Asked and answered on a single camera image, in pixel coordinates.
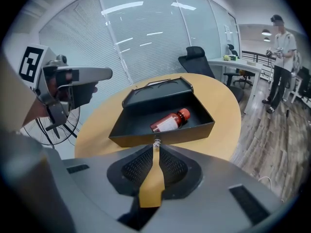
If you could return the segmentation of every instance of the fan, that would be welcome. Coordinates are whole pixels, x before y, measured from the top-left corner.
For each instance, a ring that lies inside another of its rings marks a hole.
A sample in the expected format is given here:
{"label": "fan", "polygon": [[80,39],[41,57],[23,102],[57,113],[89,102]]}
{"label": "fan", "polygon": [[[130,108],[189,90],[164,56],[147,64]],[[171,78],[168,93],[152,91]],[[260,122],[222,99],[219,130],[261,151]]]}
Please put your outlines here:
{"label": "fan", "polygon": [[79,130],[77,129],[79,117],[80,108],[77,108],[70,111],[66,124],[58,126],[52,130],[45,130],[45,128],[51,123],[49,117],[42,117],[31,121],[24,126],[24,129],[30,137],[36,139],[41,144],[54,147],[54,145],[66,141],[71,135],[77,137],[74,131],[76,130],[77,132],[79,132]]}

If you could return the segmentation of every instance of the window blinds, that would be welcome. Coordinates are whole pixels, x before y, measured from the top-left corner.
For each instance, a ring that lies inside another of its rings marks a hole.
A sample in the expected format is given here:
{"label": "window blinds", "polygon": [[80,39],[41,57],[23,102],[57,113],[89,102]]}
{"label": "window blinds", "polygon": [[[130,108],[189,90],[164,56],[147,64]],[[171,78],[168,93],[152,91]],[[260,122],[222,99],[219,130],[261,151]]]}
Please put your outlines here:
{"label": "window blinds", "polygon": [[239,32],[238,32],[238,25],[235,21],[235,18],[229,14],[230,18],[230,32],[232,32],[232,45],[234,46],[234,49],[236,52],[238,52],[239,57],[240,56],[240,42],[239,42]]}
{"label": "window blinds", "polygon": [[56,15],[40,32],[40,42],[56,55],[67,56],[72,66],[109,67],[113,76],[99,82],[91,102],[81,107],[80,122],[105,99],[128,87],[130,82],[111,40],[99,0],[78,0]]}
{"label": "window blinds", "polygon": [[178,61],[189,40],[175,0],[103,0],[133,81],[186,72]]}
{"label": "window blinds", "polygon": [[202,47],[208,59],[220,58],[221,49],[215,17],[208,0],[178,0],[193,46]]}
{"label": "window blinds", "polygon": [[217,22],[217,27],[218,27],[218,31],[219,31],[219,37],[220,37],[220,43],[221,43],[221,47],[222,47],[222,56],[225,54],[231,54],[231,52],[229,52],[228,44],[233,43],[233,41],[232,41],[233,37],[232,37],[232,34],[229,33],[230,35],[228,37],[231,40],[228,40],[226,30],[225,30],[225,25],[228,27],[230,27],[230,25],[231,25],[229,14],[228,14],[227,10],[225,10],[223,7],[221,7],[220,5],[215,3],[214,1],[210,0],[210,4],[212,6],[213,12],[215,14],[216,22]]}

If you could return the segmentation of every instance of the sneaker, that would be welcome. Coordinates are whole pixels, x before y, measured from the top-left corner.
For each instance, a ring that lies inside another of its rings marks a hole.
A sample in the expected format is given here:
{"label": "sneaker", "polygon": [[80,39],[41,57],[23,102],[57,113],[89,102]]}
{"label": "sneaker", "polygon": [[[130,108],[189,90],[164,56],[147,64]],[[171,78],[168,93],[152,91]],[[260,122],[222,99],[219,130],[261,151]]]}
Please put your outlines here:
{"label": "sneaker", "polygon": [[263,104],[271,104],[271,101],[264,99],[263,101],[261,101]]}
{"label": "sneaker", "polygon": [[272,114],[274,111],[275,111],[274,108],[272,108],[271,106],[270,106],[270,108],[267,110],[267,112],[268,112],[269,114]]}

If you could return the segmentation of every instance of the railing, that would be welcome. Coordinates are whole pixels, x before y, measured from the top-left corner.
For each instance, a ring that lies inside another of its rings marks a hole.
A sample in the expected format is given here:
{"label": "railing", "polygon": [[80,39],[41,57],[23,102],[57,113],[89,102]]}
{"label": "railing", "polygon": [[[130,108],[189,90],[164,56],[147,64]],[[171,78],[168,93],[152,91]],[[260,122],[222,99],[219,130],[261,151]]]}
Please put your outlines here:
{"label": "railing", "polygon": [[261,63],[263,65],[260,77],[270,81],[272,73],[274,73],[274,57],[268,58],[266,55],[256,52],[242,51],[242,59]]}

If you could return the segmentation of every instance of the office chair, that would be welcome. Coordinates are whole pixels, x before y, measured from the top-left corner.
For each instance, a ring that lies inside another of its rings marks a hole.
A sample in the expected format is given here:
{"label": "office chair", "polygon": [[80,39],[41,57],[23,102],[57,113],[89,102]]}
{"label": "office chair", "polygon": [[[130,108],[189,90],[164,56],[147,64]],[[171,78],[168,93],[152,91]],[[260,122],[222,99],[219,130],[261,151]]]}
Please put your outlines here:
{"label": "office chair", "polygon": [[[238,59],[240,58],[238,55],[238,52],[236,52],[234,50],[234,46],[231,44],[228,44],[229,46],[229,50],[231,51],[232,54],[236,55],[238,57]],[[240,70],[240,69],[236,69],[236,73],[239,73],[240,76],[243,76],[243,79],[239,79],[233,82],[233,84],[235,84],[236,82],[238,83],[244,83],[244,86],[242,89],[245,89],[246,83],[249,84],[250,86],[253,86],[252,82],[250,82],[249,80],[247,80],[247,78],[251,78],[254,77],[255,74],[249,71],[245,71],[245,70]]]}
{"label": "office chair", "polygon": [[[215,79],[215,76],[210,69],[205,52],[201,47],[188,47],[187,56],[181,56],[178,58],[179,63],[184,67],[188,73],[196,73],[209,76]],[[241,88],[230,86],[233,76],[240,76],[238,73],[224,73],[228,76],[226,86],[234,94],[238,102],[243,98],[244,91]]]}

